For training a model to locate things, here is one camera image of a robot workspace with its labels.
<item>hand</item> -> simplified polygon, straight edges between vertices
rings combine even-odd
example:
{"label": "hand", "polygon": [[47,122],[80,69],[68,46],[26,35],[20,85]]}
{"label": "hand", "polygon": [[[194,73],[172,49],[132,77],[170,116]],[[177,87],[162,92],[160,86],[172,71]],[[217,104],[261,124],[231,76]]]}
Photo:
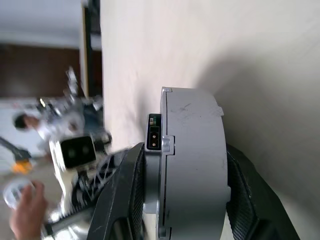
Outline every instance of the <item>hand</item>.
{"label": "hand", "polygon": [[32,183],[35,187],[35,196],[32,193],[32,186],[26,186],[16,210],[12,211],[10,227],[17,240],[28,240],[41,236],[48,203],[44,197],[44,185],[37,181]]}

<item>white wall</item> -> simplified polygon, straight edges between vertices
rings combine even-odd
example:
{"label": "white wall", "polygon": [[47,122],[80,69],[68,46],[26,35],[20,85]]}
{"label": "white wall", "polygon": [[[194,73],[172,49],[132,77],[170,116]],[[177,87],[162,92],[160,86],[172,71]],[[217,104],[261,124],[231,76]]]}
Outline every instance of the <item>white wall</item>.
{"label": "white wall", "polygon": [[205,88],[223,108],[227,142],[301,209],[301,239],[319,239],[319,13],[318,0],[102,1],[114,147],[144,140],[162,86]]}
{"label": "white wall", "polygon": [[[1,0],[0,43],[79,48],[80,0]],[[92,47],[101,49],[99,37]]]}

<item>scratch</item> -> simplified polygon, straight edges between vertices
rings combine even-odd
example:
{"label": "scratch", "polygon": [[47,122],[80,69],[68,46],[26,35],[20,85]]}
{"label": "scratch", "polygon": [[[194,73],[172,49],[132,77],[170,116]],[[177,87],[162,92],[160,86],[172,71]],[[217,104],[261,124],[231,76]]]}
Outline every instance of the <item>scratch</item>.
{"label": "scratch", "polygon": [[[110,207],[110,211],[109,214],[107,216],[107,221],[106,221],[106,225],[108,225],[109,220],[110,220],[110,216],[111,216],[111,212],[112,212],[112,207],[114,206],[114,201],[115,201],[115,195],[116,195],[116,191],[114,187],[115,182],[112,181],[112,202],[111,202],[111,207]],[[103,235],[103,239],[106,239],[106,235],[107,235],[107,228],[105,228],[104,231],[104,235]]]}
{"label": "scratch", "polygon": [[190,106],[191,103],[185,105],[184,107],[180,107],[180,111],[187,111],[186,107]]}
{"label": "scratch", "polygon": [[190,105],[191,105],[191,103],[185,105],[183,108],[185,109],[186,107],[188,107],[188,106],[190,106]]}
{"label": "scratch", "polygon": [[95,233],[96,231],[98,231],[100,228],[102,228],[103,226],[100,226],[100,227],[98,227],[97,229],[95,229],[94,231],[93,231],[93,233]]}

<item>gray panel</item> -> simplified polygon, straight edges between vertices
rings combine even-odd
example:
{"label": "gray panel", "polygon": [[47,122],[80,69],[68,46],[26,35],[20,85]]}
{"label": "gray panel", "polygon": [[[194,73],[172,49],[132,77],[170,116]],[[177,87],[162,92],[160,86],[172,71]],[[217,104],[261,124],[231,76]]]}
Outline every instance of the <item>gray panel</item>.
{"label": "gray panel", "polygon": [[160,199],[166,238],[171,234],[172,240],[218,240],[230,199],[223,111],[201,90],[172,88],[164,94],[163,121],[167,120],[166,134],[174,137],[175,146],[174,155],[161,163],[162,171],[166,169],[166,178],[161,176],[165,198]]}
{"label": "gray panel", "polygon": [[156,214],[159,200],[160,154],[152,154],[146,149],[145,147],[143,211],[146,214]]}

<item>orange object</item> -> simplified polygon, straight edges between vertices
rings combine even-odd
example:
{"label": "orange object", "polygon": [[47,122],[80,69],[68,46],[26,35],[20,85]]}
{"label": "orange object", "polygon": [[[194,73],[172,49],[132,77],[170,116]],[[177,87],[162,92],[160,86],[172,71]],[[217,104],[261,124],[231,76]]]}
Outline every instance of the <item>orange object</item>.
{"label": "orange object", "polygon": [[28,160],[19,161],[15,163],[12,170],[16,174],[27,174],[32,170],[32,164]]}

